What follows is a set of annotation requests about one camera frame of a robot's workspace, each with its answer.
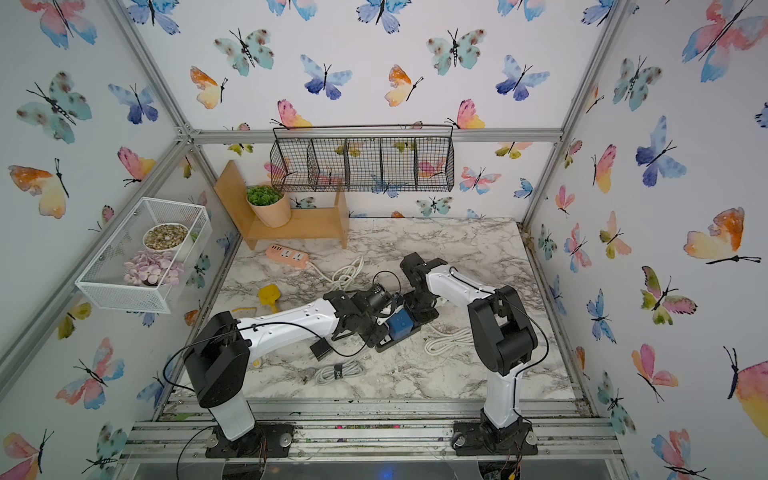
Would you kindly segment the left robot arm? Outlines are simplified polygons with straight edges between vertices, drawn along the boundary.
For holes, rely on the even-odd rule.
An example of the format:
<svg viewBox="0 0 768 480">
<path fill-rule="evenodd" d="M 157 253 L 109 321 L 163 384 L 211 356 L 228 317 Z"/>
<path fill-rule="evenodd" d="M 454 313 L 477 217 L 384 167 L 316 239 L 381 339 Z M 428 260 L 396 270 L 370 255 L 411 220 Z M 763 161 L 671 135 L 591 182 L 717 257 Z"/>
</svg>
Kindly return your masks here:
<svg viewBox="0 0 768 480">
<path fill-rule="evenodd" d="M 368 290 L 332 291 L 306 305 L 275 314 L 236 319 L 215 315 L 181 356 L 198 405 L 213 415 L 220 435 L 237 441 L 256 425 L 243 385 L 249 365 L 275 350 L 308 339 L 350 333 L 373 348 L 389 335 L 386 319 L 403 303 L 376 284 Z"/>
</svg>

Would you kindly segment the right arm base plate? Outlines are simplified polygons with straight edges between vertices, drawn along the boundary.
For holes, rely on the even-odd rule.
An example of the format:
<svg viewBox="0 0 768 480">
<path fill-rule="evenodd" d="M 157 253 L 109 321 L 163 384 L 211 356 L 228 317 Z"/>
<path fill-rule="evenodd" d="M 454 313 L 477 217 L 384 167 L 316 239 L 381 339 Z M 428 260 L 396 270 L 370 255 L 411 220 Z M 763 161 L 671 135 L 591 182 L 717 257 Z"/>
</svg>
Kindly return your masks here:
<svg viewBox="0 0 768 480">
<path fill-rule="evenodd" d="M 537 440 L 532 424 L 518 420 L 504 428 L 489 421 L 455 422 L 451 448 L 458 456 L 535 456 Z"/>
</svg>

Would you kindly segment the black power strip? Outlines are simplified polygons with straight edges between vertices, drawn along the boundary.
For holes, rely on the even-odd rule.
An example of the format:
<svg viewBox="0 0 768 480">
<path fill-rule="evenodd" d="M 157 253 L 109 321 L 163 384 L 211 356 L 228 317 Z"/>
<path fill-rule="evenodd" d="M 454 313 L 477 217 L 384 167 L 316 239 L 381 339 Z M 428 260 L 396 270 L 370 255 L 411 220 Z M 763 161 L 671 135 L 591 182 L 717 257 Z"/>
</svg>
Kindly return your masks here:
<svg viewBox="0 0 768 480">
<path fill-rule="evenodd" d="M 421 330 L 422 325 L 414 320 L 406 311 L 401 310 L 389 317 L 384 326 L 387 328 L 385 337 L 375 345 L 377 352 L 383 352 L 394 345 L 408 339 Z"/>
</svg>

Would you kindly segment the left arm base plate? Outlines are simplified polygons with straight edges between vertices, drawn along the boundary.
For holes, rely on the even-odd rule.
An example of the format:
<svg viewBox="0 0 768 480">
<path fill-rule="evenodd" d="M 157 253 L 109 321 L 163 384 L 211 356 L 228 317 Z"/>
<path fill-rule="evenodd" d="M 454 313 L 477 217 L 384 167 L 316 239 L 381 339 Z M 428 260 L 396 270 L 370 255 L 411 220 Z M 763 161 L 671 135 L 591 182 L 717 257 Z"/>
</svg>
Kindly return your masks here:
<svg viewBox="0 0 768 480">
<path fill-rule="evenodd" d="M 293 443 L 295 427 L 287 423 L 256 423 L 254 428 L 236 440 L 229 440 L 220 426 L 206 442 L 205 457 L 212 459 L 287 458 Z"/>
</svg>

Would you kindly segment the pink power strip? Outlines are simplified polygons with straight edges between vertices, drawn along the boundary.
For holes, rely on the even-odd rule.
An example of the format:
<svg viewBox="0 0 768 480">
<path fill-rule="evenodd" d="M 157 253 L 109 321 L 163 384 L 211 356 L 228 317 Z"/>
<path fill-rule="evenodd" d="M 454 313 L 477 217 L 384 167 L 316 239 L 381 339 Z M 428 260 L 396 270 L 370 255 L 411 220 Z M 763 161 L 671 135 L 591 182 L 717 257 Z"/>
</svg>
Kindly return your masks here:
<svg viewBox="0 0 768 480">
<path fill-rule="evenodd" d="M 298 269 L 305 269 L 310 263 L 308 253 L 279 244 L 268 246 L 265 254 L 269 260 Z"/>
</svg>

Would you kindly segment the blue plug adapter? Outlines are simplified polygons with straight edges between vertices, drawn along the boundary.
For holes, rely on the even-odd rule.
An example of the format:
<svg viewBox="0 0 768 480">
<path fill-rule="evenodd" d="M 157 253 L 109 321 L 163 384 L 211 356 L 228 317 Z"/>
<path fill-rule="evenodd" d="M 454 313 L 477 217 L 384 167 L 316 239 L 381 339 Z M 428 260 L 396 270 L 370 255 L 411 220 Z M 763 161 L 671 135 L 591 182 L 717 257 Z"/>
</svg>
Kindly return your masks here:
<svg viewBox="0 0 768 480">
<path fill-rule="evenodd" d="M 393 341 L 406 338 L 414 329 L 414 321 L 406 309 L 402 309 L 389 317 L 386 324 L 389 328 L 389 336 Z"/>
</svg>

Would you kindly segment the black plug adapter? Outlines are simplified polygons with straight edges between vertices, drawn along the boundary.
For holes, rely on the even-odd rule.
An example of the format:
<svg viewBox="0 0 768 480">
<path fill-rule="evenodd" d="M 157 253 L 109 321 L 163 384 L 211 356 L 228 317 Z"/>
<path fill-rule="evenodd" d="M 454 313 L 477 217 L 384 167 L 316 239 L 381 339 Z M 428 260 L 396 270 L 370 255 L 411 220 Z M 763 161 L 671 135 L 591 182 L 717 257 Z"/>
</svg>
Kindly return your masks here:
<svg viewBox="0 0 768 480">
<path fill-rule="evenodd" d="M 323 360 L 325 357 L 334 352 L 332 346 L 326 338 L 320 338 L 310 346 L 310 351 L 317 361 Z"/>
</svg>

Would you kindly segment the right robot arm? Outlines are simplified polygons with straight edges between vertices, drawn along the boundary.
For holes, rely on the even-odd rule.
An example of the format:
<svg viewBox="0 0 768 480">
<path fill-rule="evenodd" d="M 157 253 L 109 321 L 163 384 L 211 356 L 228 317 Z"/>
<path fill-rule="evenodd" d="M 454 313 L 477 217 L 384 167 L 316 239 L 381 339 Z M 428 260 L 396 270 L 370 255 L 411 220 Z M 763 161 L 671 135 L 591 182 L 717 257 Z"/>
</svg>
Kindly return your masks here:
<svg viewBox="0 0 768 480">
<path fill-rule="evenodd" d="M 521 417 L 519 376 L 538 347 L 517 291 L 485 285 L 440 258 L 426 261 L 417 253 L 405 256 L 400 268 L 412 287 L 404 308 L 416 327 L 438 318 L 440 299 L 467 315 L 475 352 L 489 371 L 484 421 L 497 430 L 513 425 Z"/>
</svg>

